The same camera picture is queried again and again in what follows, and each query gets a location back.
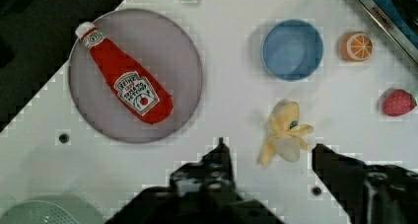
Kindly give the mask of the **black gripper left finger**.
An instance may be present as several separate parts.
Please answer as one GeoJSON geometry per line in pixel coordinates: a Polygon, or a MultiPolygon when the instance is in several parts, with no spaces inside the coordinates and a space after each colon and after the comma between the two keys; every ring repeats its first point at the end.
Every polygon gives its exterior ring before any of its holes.
{"type": "Polygon", "coordinates": [[[178,210],[223,210],[236,201],[236,183],[224,138],[198,162],[182,165],[170,176],[178,210]]]}

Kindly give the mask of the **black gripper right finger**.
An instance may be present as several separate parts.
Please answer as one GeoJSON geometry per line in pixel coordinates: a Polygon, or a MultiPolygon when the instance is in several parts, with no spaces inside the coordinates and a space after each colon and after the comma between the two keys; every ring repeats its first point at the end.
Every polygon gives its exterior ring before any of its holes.
{"type": "Polygon", "coordinates": [[[323,144],[313,149],[312,166],[352,224],[418,224],[415,172],[367,165],[323,144]]]}

